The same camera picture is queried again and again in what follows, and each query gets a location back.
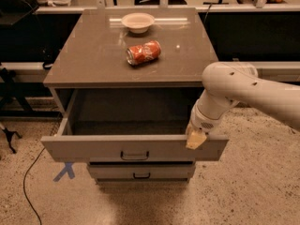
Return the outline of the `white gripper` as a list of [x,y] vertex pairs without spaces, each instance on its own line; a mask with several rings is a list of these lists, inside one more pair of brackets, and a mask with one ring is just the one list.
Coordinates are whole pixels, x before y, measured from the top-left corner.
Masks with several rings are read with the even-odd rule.
[[194,105],[189,118],[190,124],[187,125],[185,134],[187,135],[186,148],[195,150],[207,139],[205,133],[215,130],[219,120],[210,119],[202,114],[197,105]]

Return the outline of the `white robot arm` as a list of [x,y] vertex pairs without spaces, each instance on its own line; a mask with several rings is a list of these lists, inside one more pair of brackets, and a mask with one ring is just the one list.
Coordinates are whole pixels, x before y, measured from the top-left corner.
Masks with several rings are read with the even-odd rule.
[[186,148],[197,149],[223,114],[244,102],[279,122],[300,130],[300,87],[258,77],[245,62],[215,62],[202,73],[204,90],[196,100],[186,129]]

